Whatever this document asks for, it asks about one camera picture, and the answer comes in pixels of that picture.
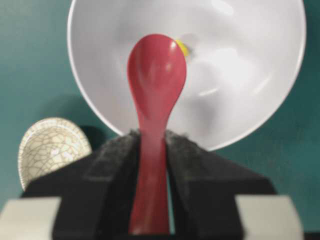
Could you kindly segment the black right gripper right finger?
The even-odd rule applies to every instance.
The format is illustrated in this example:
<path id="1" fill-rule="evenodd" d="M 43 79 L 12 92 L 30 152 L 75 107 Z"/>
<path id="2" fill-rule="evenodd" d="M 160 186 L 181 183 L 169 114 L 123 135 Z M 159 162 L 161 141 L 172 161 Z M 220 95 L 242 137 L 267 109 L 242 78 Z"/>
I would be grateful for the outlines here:
<path id="1" fill-rule="evenodd" d="M 175 234 L 182 240 L 242 240 L 235 196 L 275 195 L 271 181 L 171 130 L 165 141 Z"/>

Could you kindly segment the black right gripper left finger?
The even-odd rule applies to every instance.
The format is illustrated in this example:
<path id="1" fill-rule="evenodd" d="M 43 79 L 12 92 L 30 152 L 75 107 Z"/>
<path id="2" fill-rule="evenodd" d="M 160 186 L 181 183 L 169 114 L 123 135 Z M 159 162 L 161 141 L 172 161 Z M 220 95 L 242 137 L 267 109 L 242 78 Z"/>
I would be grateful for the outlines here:
<path id="1" fill-rule="evenodd" d="M 140 133 L 111 139 L 86 157 L 32 180 L 22 198 L 60 197 L 51 237 L 114 240 L 128 234 Z"/>

